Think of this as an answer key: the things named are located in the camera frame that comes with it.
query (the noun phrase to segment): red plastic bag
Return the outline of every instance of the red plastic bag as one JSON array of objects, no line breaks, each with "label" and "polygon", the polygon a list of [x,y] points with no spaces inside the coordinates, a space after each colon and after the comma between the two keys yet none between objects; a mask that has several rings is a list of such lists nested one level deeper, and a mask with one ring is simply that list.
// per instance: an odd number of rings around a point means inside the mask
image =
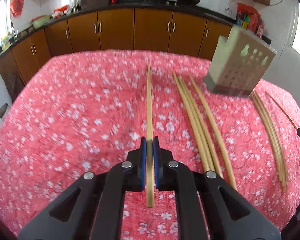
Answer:
[{"label": "red plastic bag", "polygon": [[24,0],[12,0],[10,3],[10,11],[13,17],[19,16],[22,13]]}]

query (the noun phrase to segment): red container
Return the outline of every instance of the red container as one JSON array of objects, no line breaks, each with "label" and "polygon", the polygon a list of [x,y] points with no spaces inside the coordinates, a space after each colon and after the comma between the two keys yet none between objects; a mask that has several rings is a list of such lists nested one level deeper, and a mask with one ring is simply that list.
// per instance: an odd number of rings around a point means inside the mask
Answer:
[{"label": "red container", "polygon": [[259,17],[255,13],[251,13],[251,14],[249,14],[249,16],[250,16],[250,21],[249,21],[249,25],[248,25],[247,29],[251,30],[253,33],[255,33],[257,30]]}]

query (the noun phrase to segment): table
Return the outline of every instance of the table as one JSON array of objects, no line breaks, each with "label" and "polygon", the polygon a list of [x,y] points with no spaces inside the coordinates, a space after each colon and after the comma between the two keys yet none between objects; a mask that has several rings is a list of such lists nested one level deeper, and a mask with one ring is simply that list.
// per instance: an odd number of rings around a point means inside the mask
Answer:
[{"label": "table", "polygon": [[[265,127],[249,98],[211,94],[203,82],[209,61],[149,51],[83,52],[52,58],[28,83],[0,131],[0,219],[17,234],[86,171],[101,173],[125,160],[146,136],[146,70],[152,68],[153,127],[160,147],[202,172],[189,119],[172,71],[195,77],[212,109],[238,191],[280,230],[300,202],[300,138],[266,95],[300,127],[300,109],[287,91],[261,80],[256,87],[274,121],[287,162],[283,193]],[[192,95],[203,113],[192,85]],[[222,170],[223,159],[205,113]],[[177,239],[173,192],[128,192],[122,239]]]}]

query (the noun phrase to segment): countertop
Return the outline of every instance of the countertop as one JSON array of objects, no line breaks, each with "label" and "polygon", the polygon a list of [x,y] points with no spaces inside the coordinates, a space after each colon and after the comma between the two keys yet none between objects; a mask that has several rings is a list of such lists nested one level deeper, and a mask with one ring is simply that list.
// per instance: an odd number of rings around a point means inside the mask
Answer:
[{"label": "countertop", "polygon": [[43,28],[46,28],[49,25],[52,25],[54,23],[57,23],[62,20],[69,19],[71,17],[75,17],[81,14],[95,12],[95,11],[101,11],[101,10],[108,10],[108,9],[119,9],[119,8],[153,8],[153,9],[165,9],[165,10],[171,10],[176,12],[184,12],[188,13],[194,16],[198,17],[204,17],[207,19],[211,19],[223,24],[227,24],[229,26],[233,26],[235,24],[235,20],[232,18],[229,18],[223,14],[217,13],[215,11],[211,11],[207,8],[203,8],[200,6],[175,6],[176,1],[171,0],[163,0],[163,2],[146,2],[145,0],[118,0],[116,4],[109,4],[107,6],[102,7],[91,7],[87,9],[80,10],[77,13],[72,13],[69,15],[64,15],[58,19],[52,19],[47,24],[43,25],[42,27],[33,30],[32,32],[28,33],[27,35],[23,36],[22,38],[18,39],[16,42],[14,42],[8,49],[1,51],[0,56],[4,55],[9,49],[12,49],[14,46],[16,46],[21,41],[25,40],[26,38],[30,37],[33,33],[37,32],[38,30],[41,30]]}]

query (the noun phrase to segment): bamboo stick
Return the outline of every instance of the bamboo stick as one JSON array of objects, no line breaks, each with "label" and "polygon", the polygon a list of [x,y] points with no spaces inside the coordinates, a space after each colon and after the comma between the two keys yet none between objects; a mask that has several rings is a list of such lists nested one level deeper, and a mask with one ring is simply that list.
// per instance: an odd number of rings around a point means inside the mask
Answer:
[{"label": "bamboo stick", "polygon": [[285,167],[284,167],[284,162],[283,162],[282,153],[281,153],[281,146],[280,146],[280,142],[277,138],[276,131],[275,131],[274,127],[271,125],[272,121],[271,121],[270,116],[268,115],[268,112],[267,112],[264,104],[262,103],[260,97],[254,91],[251,93],[251,99],[259,112],[259,115],[261,117],[261,120],[262,120],[264,126],[266,127],[266,131],[267,131],[269,139],[270,139],[274,159],[275,159],[276,166],[277,166],[278,179],[281,182],[283,191],[285,191],[285,185],[286,185]]},{"label": "bamboo stick", "polygon": [[190,120],[190,123],[191,123],[191,127],[192,127],[192,130],[193,130],[193,133],[194,133],[194,138],[197,142],[197,146],[198,146],[198,152],[199,152],[199,155],[200,155],[200,159],[201,159],[201,164],[202,164],[202,167],[203,167],[203,170],[204,171],[209,171],[210,170],[210,166],[209,166],[209,163],[208,163],[208,159],[207,159],[207,156],[206,156],[206,153],[203,149],[203,145],[202,145],[202,141],[201,141],[201,137],[199,135],[199,131],[198,131],[198,126],[197,126],[197,123],[195,122],[195,119],[194,119],[194,115],[191,111],[191,108],[190,108],[190,104],[188,102],[188,99],[185,95],[185,92],[183,91],[182,87],[181,87],[181,84],[179,83],[179,80],[176,76],[175,73],[173,73],[173,77],[174,77],[174,80],[176,82],[176,85],[178,87],[178,90],[179,90],[179,93],[180,93],[180,96],[182,98],[182,101],[183,101],[183,104],[186,108],[186,111],[187,111],[187,114],[188,114],[188,117],[189,117],[189,120]]},{"label": "bamboo stick", "polygon": [[194,101],[194,98],[192,97],[190,90],[188,89],[186,83],[183,81],[182,77],[180,77],[179,79],[183,85],[184,90],[186,91],[186,94],[188,96],[188,99],[189,99],[191,105],[193,106],[194,115],[196,115],[198,117],[197,122],[200,123],[200,128],[202,129],[203,143],[207,144],[207,152],[210,153],[210,154],[208,154],[208,157],[211,158],[211,164],[209,162],[209,166],[210,166],[210,168],[214,167],[213,171],[216,171],[217,174],[223,178],[220,163],[219,163],[216,151],[214,149],[210,133],[208,131],[208,128],[207,128],[205,122],[203,121],[199,107],[198,107],[197,103]]},{"label": "bamboo stick", "polygon": [[147,207],[154,207],[154,162],[152,152],[152,99],[151,99],[151,72],[148,65],[147,73],[147,160],[146,160],[146,196]]},{"label": "bamboo stick", "polygon": [[234,173],[233,173],[233,170],[232,170],[232,166],[231,166],[231,163],[230,163],[230,159],[229,159],[229,155],[228,155],[228,151],[226,150],[226,145],[222,139],[222,136],[221,136],[221,133],[218,129],[218,126],[216,124],[216,121],[214,120],[214,117],[212,115],[212,112],[211,112],[211,109],[207,103],[207,101],[205,100],[202,92],[200,91],[198,85],[195,83],[194,79],[192,77],[190,77],[191,79],[191,82],[200,98],[200,101],[203,105],[203,108],[205,109],[206,113],[207,113],[207,117],[210,121],[210,124],[212,126],[212,129],[217,137],[217,141],[218,141],[218,144],[219,144],[219,147],[220,147],[220,150],[221,150],[221,154],[222,154],[222,157],[223,157],[223,160],[225,162],[225,166],[226,166],[226,170],[227,170],[227,173],[228,173],[228,176],[229,176],[229,182],[230,182],[230,185],[235,189],[237,190],[237,184],[235,182],[235,178],[234,178]]},{"label": "bamboo stick", "polygon": [[286,184],[285,182],[288,181],[288,173],[287,173],[287,169],[285,167],[285,159],[283,157],[283,150],[282,150],[282,146],[281,146],[281,143],[280,143],[280,140],[279,140],[277,130],[275,129],[273,121],[270,117],[270,114],[267,111],[266,106],[263,104],[263,102],[262,102],[261,98],[259,97],[259,95],[255,91],[253,91],[252,94],[256,98],[258,103],[260,104],[261,108],[263,109],[263,111],[265,113],[265,116],[266,116],[266,121],[268,122],[270,130],[273,134],[274,142],[276,143],[276,147],[277,147],[278,152],[279,152],[279,158],[280,158],[280,161],[281,161],[281,168],[282,168],[281,172],[282,172],[282,181],[283,181],[282,182],[282,184],[283,184],[282,187],[285,187],[285,184]]}]

